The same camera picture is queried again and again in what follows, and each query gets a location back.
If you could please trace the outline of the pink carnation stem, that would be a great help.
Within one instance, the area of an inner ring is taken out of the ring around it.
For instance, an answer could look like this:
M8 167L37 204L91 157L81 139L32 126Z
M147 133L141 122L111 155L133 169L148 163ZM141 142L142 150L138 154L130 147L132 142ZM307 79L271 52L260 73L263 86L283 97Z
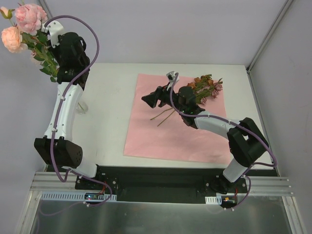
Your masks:
M43 23L47 22L47 13L34 3L20 5L15 9L16 27L19 30L20 42L16 52L26 49L35 51L46 57L48 51L48 36L41 31Z

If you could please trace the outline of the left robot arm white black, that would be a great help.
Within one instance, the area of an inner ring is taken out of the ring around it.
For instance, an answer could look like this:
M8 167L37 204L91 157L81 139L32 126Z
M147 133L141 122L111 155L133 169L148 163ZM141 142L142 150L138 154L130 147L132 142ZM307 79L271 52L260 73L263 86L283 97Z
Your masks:
M86 43L74 32L59 36L58 41L59 45L51 49L59 64L57 99L48 128L42 138L35 139L34 147L47 165L87 176L86 184L97 190L103 178L96 173L96 164L83 157L82 148L72 138L76 108L90 71Z

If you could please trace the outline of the peach rose stem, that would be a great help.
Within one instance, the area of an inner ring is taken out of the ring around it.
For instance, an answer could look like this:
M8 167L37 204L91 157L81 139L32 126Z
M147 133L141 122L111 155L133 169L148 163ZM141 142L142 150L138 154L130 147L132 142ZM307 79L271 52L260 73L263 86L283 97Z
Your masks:
M14 15L15 9L7 9L5 7L0 8L0 14L2 17L6 20L9 20L11 23L10 27L3 29L1 32L2 43L4 47L11 53L16 53L18 43L20 42L20 34L16 27L17 24Z

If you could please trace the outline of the pink wrapping paper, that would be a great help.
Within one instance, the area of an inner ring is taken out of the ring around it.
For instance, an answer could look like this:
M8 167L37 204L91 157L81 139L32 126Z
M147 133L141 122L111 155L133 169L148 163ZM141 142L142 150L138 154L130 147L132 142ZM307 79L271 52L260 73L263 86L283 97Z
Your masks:
M125 156L175 161L229 164L228 141L212 132L188 127L169 106L149 107L141 98L168 82L166 76L139 74Z

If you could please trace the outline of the light pink rose stem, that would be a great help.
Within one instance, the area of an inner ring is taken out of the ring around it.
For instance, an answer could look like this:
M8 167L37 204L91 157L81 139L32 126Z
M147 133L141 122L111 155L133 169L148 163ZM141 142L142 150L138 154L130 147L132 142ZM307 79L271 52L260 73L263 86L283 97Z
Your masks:
M42 73L50 77L51 82L57 82L57 74L59 71L58 63L52 58L50 53L46 54L46 57L43 57L42 54L37 54L35 51L31 53L31 60L36 65L41 66L39 69Z

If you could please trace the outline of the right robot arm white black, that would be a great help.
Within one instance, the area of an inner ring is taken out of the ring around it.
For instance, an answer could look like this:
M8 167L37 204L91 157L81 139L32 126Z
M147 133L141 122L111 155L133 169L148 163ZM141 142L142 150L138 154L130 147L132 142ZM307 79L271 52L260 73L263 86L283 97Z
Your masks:
M269 149L266 139L251 118L229 120L209 113L197 105L191 87L183 86L175 93L169 86L159 86L141 99L151 108L169 105L187 126L215 133L228 140L233 159L209 183L210 188L217 193L226 194L235 189L237 181Z

